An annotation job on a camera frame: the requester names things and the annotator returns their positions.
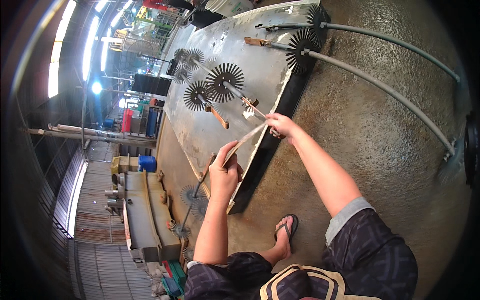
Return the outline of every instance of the flip-flop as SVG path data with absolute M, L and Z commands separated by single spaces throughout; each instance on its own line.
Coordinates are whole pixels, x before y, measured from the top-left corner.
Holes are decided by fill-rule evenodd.
M 290 231 L 288 230 L 288 226 L 287 226 L 287 224 L 285 223 L 285 224 L 282 224 L 282 225 L 278 226 L 278 228 L 275 229 L 275 235 L 274 235 L 274 237 L 275 237 L 275 243 L 276 243 L 276 233 L 277 233 L 281 228 L 285 228 L 285 231 L 287 232 L 287 236 L 288 236 L 288 241 L 289 241 L 289 243 L 290 243 L 290 252 L 293 253 L 292 238 L 293 238 L 293 236 L 295 235 L 295 232 L 297 232 L 297 228 L 298 228 L 298 226 L 299 226 L 299 219 L 298 219 L 298 217 L 297 217 L 296 215 L 294 215 L 294 214 L 287 214 L 287 215 L 284 215 L 284 216 L 280 219 L 280 221 L 281 221 L 283 218 L 288 217 L 288 216 L 292 216 L 292 218 L 293 218 L 293 222 L 292 222 L 292 232 L 290 232 Z

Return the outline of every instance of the blue barrel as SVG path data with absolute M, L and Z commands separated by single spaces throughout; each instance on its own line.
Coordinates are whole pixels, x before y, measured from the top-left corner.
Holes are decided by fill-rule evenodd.
M 105 119 L 105 121 L 103 121 L 103 127 L 112 128 L 113 127 L 113 119 Z
M 141 155 L 138 157 L 138 171 L 142 172 L 143 170 L 147 172 L 156 171 L 155 156 Z

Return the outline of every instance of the foot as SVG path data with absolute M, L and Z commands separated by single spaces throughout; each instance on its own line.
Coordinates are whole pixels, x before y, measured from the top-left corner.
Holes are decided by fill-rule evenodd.
M 278 228 L 282 224 L 287 224 L 288 231 L 291 233 L 292 232 L 292 223 L 293 223 L 293 217 L 292 216 L 287 216 L 283 218 L 277 225 L 276 228 Z M 274 248 L 277 248 L 282 253 L 282 259 L 287 259 L 292 255 L 292 252 L 290 250 L 290 240 L 288 239 L 287 231 L 285 230 L 285 227 L 280 228 L 280 230 L 276 233 L 276 243 Z

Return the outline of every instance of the wet floor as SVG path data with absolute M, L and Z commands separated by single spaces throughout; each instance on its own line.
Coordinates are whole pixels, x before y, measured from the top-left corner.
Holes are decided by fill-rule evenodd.
M 264 0 L 260 5 L 278 2 Z M 446 31 L 421 1 L 322 3 L 333 23 L 396 36 L 451 68 L 461 67 Z M 373 37 L 332 30 L 322 53 L 391 85 L 447 137 L 455 137 L 463 126 L 466 111 L 454 97 L 454 80 L 417 54 Z M 415 298 L 424 298 L 463 231 L 470 197 L 463 170 L 441 185 L 436 172 L 444 149 L 427 127 L 383 91 L 324 62 L 316 64 L 293 119 L 352 175 L 392 231 L 405 238 L 419 266 Z M 162 137 L 160 148 L 166 188 L 176 194 L 184 185 L 195 184 L 173 132 Z M 178 205 L 174 213 L 181 218 L 185 210 Z M 320 266 L 330 217 L 295 149 L 283 141 L 245 212 L 228 217 L 229 253 L 271 247 L 275 224 L 287 213 L 300 219 L 295 253 L 275 270 L 292 263 Z M 200 222 L 191 221 L 198 232 Z

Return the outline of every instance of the plastic bucket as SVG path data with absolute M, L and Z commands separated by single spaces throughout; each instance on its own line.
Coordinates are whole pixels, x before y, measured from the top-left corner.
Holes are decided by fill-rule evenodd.
M 209 0 L 205 8 L 211 12 L 231 17 L 253 9 L 253 3 L 248 0 Z

